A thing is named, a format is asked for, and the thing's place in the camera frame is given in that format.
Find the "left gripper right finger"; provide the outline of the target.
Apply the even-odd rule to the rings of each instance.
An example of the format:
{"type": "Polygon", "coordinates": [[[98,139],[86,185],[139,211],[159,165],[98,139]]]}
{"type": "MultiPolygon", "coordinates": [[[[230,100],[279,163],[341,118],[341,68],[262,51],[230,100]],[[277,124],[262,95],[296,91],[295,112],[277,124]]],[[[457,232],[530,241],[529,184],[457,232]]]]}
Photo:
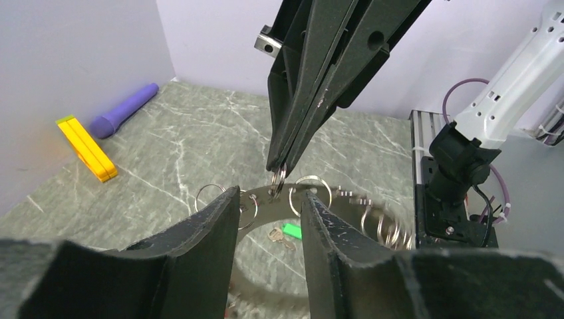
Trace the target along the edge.
{"type": "Polygon", "coordinates": [[[563,271],[541,253],[392,251],[370,267],[348,266],[343,281],[330,318],[563,317],[563,271]]]}

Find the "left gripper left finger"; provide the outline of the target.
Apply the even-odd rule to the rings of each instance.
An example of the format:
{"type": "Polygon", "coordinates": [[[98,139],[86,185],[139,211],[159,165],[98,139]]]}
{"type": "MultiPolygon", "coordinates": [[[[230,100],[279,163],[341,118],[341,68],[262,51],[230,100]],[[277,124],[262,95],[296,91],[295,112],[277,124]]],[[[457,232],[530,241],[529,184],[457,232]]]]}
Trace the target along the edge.
{"type": "Polygon", "coordinates": [[[223,318],[240,189],[123,250],[56,245],[19,318],[223,318]]]}

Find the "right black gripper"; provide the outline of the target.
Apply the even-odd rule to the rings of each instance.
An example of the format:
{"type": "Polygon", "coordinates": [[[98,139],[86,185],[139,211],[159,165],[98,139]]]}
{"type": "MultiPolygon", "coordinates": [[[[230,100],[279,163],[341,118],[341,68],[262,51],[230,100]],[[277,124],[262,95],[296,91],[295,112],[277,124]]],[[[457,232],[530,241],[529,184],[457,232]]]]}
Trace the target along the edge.
{"type": "Polygon", "coordinates": [[[268,77],[272,136],[266,168],[294,170],[315,132],[349,107],[429,1],[283,1],[255,48],[268,77]]]}

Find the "key with green tag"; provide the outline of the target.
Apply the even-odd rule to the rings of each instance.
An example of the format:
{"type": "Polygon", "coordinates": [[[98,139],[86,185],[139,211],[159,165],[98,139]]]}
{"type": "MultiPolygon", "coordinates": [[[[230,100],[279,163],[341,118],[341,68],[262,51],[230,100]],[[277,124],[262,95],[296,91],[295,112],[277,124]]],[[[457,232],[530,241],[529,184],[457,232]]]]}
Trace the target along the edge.
{"type": "Polygon", "coordinates": [[[267,235],[267,238],[275,243],[282,243],[287,249],[291,251],[296,250],[293,242],[289,241],[287,237],[292,239],[302,240],[301,228],[297,225],[286,223],[282,227],[274,227],[267,235]]]}

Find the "metal disc with keyrings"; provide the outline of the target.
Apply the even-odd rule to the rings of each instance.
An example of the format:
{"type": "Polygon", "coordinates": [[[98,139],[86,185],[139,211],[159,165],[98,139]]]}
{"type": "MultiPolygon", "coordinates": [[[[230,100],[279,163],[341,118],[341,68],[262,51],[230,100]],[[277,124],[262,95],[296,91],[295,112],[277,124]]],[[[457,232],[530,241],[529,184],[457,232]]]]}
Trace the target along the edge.
{"type": "Polygon", "coordinates": [[[316,175],[244,191],[239,210],[236,247],[259,231],[279,251],[270,261],[236,254],[229,293],[246,310],[268,317],[330,318],[344,296],[348,266],[370,267],[393,250],[416,246],[411,227],[387,202],[333,188],[316,175]],[[295,251],[267,238],[272,228],[286,223],[301,228],[301,241],[287,237],[295,251]]]}

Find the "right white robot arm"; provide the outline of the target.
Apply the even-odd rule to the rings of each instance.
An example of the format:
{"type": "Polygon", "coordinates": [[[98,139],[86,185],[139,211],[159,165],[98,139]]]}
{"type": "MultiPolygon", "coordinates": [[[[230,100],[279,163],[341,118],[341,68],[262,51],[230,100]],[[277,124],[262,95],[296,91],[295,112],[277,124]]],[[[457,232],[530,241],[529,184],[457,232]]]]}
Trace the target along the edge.
{"type": "MultiPolygon", "coordinates": [[[[274,59],[267,80],[272,136],[266,168],[270,196],[282,192],[315,132],[349,107],[388,60],[427,1],[283,1],[255,48],[274,59]]],[[[417,234],[380,234],[388,247],[434,241],[495,244],[493,223],[464,211],[470,189],[486,181],[513,126],[563,74],[563,2],[550,1],[538,23],[486,88],[431,141],[416,187],[417,234]]]]}

